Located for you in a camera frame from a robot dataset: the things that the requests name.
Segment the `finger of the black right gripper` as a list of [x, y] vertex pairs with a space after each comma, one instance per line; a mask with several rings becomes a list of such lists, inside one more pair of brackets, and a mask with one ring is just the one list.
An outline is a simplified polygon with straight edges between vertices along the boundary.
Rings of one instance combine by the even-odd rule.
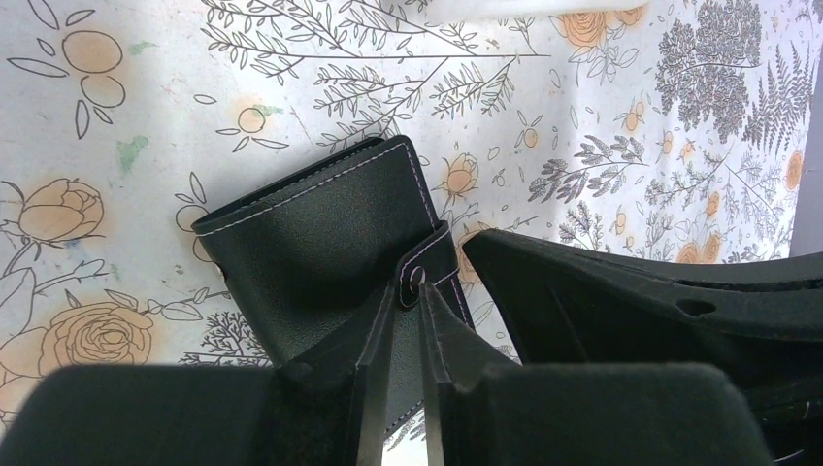
[[699, 362], [744, 393], [780, 465], [822, 461], [822, 256], [688, 265], [503, 230], [463, 248], [525, 363]]

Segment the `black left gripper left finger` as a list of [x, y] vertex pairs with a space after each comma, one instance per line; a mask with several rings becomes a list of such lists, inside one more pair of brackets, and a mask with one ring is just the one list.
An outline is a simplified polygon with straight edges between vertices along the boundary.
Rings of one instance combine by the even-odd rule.
[[31, 394], [5, 465], [377, 465], [394, 290], [277, 369], [87, 365]]

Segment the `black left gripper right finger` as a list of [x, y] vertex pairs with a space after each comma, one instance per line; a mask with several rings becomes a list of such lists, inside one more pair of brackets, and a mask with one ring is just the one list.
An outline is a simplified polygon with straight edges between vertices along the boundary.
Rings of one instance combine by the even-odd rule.
[[419, 289], [432, 465], [769, 465], [742, 394], [703, 364], [525, 364]]

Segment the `black leather card holder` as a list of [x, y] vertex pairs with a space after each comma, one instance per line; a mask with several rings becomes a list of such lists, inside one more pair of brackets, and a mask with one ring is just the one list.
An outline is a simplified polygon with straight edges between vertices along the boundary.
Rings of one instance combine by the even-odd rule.
[[418, 288], [463, 322], [450, 225], [436, 214], [410, 138], [372, 137], [194, 221], [257, 341], [277, 366], [387, 302], [394, 338], [386, 436], [422, 409]]

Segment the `floral patterned table mat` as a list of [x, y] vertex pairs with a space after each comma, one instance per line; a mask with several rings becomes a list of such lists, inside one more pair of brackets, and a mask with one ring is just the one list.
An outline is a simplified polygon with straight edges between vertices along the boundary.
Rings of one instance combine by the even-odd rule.
[[1, 5], [1, 444], [73, 366], [277, 369], [195, 220], [411, 139], [465, 323], [525, 363], [463, 248], [503, 230], [688, 265], [790, 258], [818, 1], [436, 23], [430, 1]]

